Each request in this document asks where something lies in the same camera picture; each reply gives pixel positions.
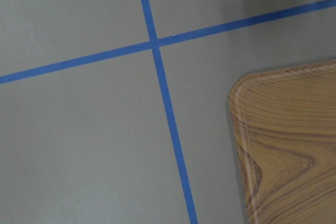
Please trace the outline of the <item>wooden grain tray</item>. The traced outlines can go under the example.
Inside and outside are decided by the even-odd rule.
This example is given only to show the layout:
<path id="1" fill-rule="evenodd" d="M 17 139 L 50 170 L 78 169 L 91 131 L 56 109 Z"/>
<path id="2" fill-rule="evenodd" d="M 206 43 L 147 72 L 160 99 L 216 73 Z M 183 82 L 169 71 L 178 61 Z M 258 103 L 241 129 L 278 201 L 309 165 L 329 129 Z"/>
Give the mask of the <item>wooden grain tray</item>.
<path id="1" fill-rule="evenodd" d="M 229 94 L 249 223 L 335 223 L 335 61 L 255 73 Z"/>

